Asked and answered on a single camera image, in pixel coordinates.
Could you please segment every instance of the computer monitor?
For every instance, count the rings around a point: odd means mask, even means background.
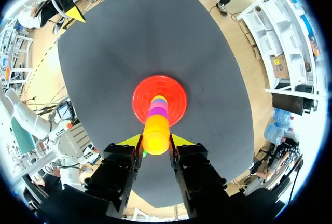
[[[303,98],[292,95],[273,93],[272,106],[274,108],[283,109],[285,111],[290,111],[291,113],[299,114],[302,116]]]

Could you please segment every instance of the gray table surface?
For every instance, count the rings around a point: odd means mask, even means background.
[[[209,151],[232,180],[252,163],[253,124],[246,88],[226,39],[198,0],[105,0],[59,40],[59,57],[78,118],[99,151],[143,132],[131,107],[153,74],[177,79],[187,110],[171,133]],[[182,202],[169,155],[143,159],[133,190],[154,207]]]

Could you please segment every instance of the white shelf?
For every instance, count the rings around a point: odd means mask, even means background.
[[[294,4],[291,2],[291,0],[286,0],[289,8],[290,8],[290,12],[292,13],[292,17],[294,18],[294,20],[292,21],[292,23],[294,23],[296,25],[296,28],[298,28],[299,30],[301,30],[299,32],[300,35],[302,35],[302,38],[304,40],[303,46],[307,47],[307,51],[308,53],[305,53],[305,55],[308,55],[310,58],[310,66],[311,66],[311,71],[313,74],[313,93],[317,94],[317,76],[316,76],[316,66],[315,66],[315,60],[313,57],[313,53],[311,50],[311,44],[310,44],[310,40],[309,40],[309,36],[306,34],[308,32],[307,27],[305,26],[303,20],[301,19],[300,15],[298,14],[298,10],[296,10]]]
[[[298,4],[295,6],[291,0],[275,0],[275,2],[270,2],[269,9],[267,9],[265,5],[267,1],[268,0],[257,0],[238,16],[238,20],[242,18],[247,24],[261,53],[270,83],[270,89],[266,89],[266,91],[306,97],[309,99],[321,99],[322,97],[317,94],[316,65],[308,36],[308,30],[300,17],[302,14],[305,14],[303,8],[298,7]],[[262,9],[259,16],[261,17],[266,30],[262,30],[262,28],[255,29],[253,16],[249,17],[249,14],[255,10],[256,6],[259,6]],[[278,13],[282,15],[282,11],[285,13],[283,16],[286,17],[276,19],[275,14]],[[289,81],[290,86],[280,89],[275,88],[280,81],[283,81],[283,79],[275,77],[273,66],[270,61],[270,52],[264,54],[264,50],[262,49],[262,47],[264,48],[263,43],[260,43],[260,38],[266,34],[268,29],[272,29],[276,33],[276,37],[279,40],[288,67],[289,80],[286,80],[285,82],[287,83]],[[310,72],[306,71],[305,62],[310,63]],[[313,87],[313,91],[311,93],[295,91],[298,85],[311,86]]]
[[[290,88],[292,89],[292,91],[294,91],[294,89],[295,89],[295,75],[293,73],[293,68],[290,65],[290,64],[292,64],[291,56],[287,52],[285,52],[286,48],[285,48],[285,45],[284,45],[283,40],[281,38],[281,33],[280,33],[280,30],[279,30],[279,27],[277,26],[277,24],[271,18],[271,15],[270,15],[269,11],[265,8],[265,6],[264,6],[263,3],[260,4],[259,6],[261,7],[261,9],[263,10],[263,12],[268,17],[268,19],[270,21],[270,24],[272,25],[273,30],[275,31],[276,36],[278,37],[279,42],[281,44],[281,47],[282,47],[282,49],[284,51],[284,55],[285,55],[285,59],[286,59],[286,62],[287,62],[287,67],[288,67],[288,72],[289,72]]]
[[[262,48],[261,48],[260,43],[259,43],[259,38],[262,37],[264,34],[261,34],[259,36],[259,34],[254,31],[254,28],[251,25],[250,20],[248,19],[248,16],[243,16],[243,20],[245,21],[246,25],[248,26],[248,29],[250,30],[250,32],[251,32],[251,34],[252,34],[252,36],[253,36],[256,44],[257,44],[257,47],[260,51],[260,54],[261,54],[261,57],[262,57],[262,60],[264,62],[264,66],[265,66],[265,69],[266,69],[266,72],[267,72],[267,75],[268,75],[270,89],[275,89],[275,87],[279,84],[280,79],[276,78],[274,76],[273,67],[272,67],[271,60],[270,60],[271,56],[266,55],[262,52]]]
[[[2,66],[0,64],[0,69],[2,70],[0,73],[0,80],[2,84],[2,88],[9,88],[12,84],[18,83],[26,83],[30,75],[32,73],[32,68],[29,63],[29,48],[33,41],[32,38],[26,37],[27,32],[23,30],[16,30],[11,28],[11,21],[5,29],[0,33],[0,47],[6,47],[6,49],[2,49],[2,54],[0,54],[0,58],[8,59],[8,64],[6,66]],[[26,47],[21,49],[23,42],[26,42]],[[19,54],[23,54],[25,56],[23,61],[23,66],[15,67],[16,60]]]

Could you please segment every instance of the white shelving unit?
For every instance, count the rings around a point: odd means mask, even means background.
[[[304,14],[300,4],[292,0],[257,0],[238,16],[238,20],[243,19],[246,23],[262,56],[270,86],[266,92],[318,100],[322,96],[317,90],[316,61],[309,32],[301,18]],[[274,44],[267,42],[266,45],[267,36],[271,34],[277,38]],[[274,75],[271,57],[280,53],[273,45],[282,49],[289,78]],[[305,85],[311,91],[297,90],[299,85]]]
[[[32,73],[29,51],[33,39],[27,35],[24,28],[17,29],[17,18],[12,19],[0,32],[0,80],[3,88],[29,80]],[[21,64],[17,66],[20,54],[24,59],[21,59]]]

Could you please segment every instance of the sneaker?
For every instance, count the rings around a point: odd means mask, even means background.
[[[254,164],[254,166],[252,166],[249,170],[250,170],[250,174],[255,174],[257,171],[258,171],[258,169],[259,169],[259,167],[261,166],[261,164],[262,164],[262,161],[260,160],[260,161],[257,161],[255,164]]]
[[[224,4],[221,4],[220,2],[218,2],[216,4],[216,6],[218,7],[220,13],[223,15],[223,16],[227,16],[227,9],[226,9],[226,6]]]

